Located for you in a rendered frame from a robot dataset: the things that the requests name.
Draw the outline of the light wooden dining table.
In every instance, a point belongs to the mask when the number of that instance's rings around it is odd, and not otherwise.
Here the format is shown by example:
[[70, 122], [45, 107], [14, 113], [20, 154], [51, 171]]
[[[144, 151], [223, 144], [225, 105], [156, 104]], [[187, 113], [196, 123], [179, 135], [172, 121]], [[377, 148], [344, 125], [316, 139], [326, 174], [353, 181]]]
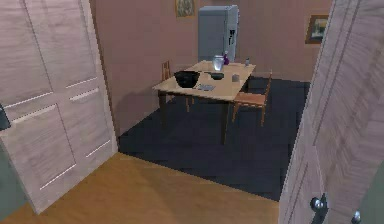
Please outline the light wooden dining table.
[[[245, 64], [241, 63], [230, 63], [229, 65], [225, 65], [221, 70], [221, 73], [224, 74], [224, 78], [221, 80], [213, 80], [208, 74], [205, 73], [214, 72], [213, 63], [211, 61], [203, 60], [188, 68], [188, 71], [196, 71], [200, 73], [197, 85], [213, 85], [215, 86], [214, 90], [201, 91], [197, 90], [196, 87], [182, 88], [177, 84], [174, 76], [155, 85], [153, 89], [158, 92], [159, 111], [162, 127], [166, 127], [167, 95], [196, 97], [214, 100], [221, 106], [222, 109], [221, 143], [224, 144], [226, 141], [229, 108], [233, 103], [236, 95], [242, 90], [243, 86], [246, 84], [254, 69], [255, 65], [252, 64], [245, 66]], [[232, 82], [233, 74], [239, 75], [239, 82]]]

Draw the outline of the pale wooden panel door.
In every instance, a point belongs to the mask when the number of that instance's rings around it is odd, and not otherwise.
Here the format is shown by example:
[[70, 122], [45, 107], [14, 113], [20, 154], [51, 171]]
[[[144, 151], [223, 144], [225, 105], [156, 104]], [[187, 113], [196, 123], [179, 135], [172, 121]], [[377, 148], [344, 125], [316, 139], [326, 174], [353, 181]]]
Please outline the pale wooden panel door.
[[278, 224], [384, 224], [366, 195], [384, 166], [384, 0], [333, 0], [279, 200]]
[[0, 0], [0, 124], [37, 214], [116, 153], [90, 0]]

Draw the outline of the framed picture with brown frame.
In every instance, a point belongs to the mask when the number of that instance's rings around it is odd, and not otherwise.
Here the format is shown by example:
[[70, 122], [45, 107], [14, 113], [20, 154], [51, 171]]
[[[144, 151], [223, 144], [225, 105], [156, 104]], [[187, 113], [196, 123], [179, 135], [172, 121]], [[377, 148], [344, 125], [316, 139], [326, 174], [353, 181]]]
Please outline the framed picture with brown frame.
[[327, 15], [311, 15], [306, 31], [306, 44], [321, 44], [327, 26]]

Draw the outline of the clear glass jar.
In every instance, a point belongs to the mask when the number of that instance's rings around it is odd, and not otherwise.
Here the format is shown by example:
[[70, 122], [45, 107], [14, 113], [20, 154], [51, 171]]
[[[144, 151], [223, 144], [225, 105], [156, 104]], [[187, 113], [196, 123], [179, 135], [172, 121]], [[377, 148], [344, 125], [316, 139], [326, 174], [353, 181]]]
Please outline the clear glass jar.
[[222, 55], [215, 55], [212, 63], [215, 71], [221, 71], [224, 65], [224, 57]]

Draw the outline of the framed picture with gold frame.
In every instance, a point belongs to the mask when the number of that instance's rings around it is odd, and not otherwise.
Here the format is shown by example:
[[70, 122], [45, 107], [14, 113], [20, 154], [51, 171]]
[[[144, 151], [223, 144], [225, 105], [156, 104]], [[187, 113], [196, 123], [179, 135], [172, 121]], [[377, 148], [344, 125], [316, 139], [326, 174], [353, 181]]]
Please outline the framed picture with gold frame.
[[194, 0], [175, 0], [176, 16], [189, 17], [194, 15]]

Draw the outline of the black bowl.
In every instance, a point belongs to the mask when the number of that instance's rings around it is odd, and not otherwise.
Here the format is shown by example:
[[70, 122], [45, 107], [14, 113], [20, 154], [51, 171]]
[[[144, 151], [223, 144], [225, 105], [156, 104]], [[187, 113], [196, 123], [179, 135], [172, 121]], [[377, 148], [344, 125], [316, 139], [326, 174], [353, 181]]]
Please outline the black bowl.
[[196, 71], [178, 71], [174, 74], [177, 84], [182, 88], [193, 88], [200, 77]]

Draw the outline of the grey fridge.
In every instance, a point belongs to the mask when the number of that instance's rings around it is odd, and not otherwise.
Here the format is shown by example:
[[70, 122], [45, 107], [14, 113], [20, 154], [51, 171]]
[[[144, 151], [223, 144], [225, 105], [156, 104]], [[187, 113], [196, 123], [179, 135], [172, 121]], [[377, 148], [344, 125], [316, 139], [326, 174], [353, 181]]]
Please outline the grey fridge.
[[[234, 62], [238, 27], [237, 5], [201, 7], [198, 10], [198, 60], [211, 61], [215, 55], [228, 51], [229, 61]], [[232, 45], [229, 45], [230, 30], [236, 30]]]

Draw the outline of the brown wooden chair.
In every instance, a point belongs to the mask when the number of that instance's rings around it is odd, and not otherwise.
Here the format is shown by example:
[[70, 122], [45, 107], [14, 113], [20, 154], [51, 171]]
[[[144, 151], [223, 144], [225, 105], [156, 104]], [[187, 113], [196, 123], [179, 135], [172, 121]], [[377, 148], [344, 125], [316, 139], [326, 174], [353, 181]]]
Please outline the brown wooden chair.
[[235, 121], [236, 114], [241, 106], [254, 107], [254, 108], [259, 108], [261, 110], [260, 126], [261, 127], [264, 126], [266, 106], [267, 106], [268, 97], [271, 89], [272, 74], [273, 72], [270, 71], [268, 82], [263, 94], [239, 92], [236, 95], [233, 101], [234, 106], [233, 106], [233, 112], [232, 112], [232, 121]]
[[[170, 61], [167, 60], [162, 63], [162, 80], [165, 81], [172, 77], [172, 73], [170, 70]], [[186, 111], [190, 111], [190, 105], [194, 104], [195, 100], [193, 97], [186, 97], [185, 98], [185, 105], [186, 105]]]

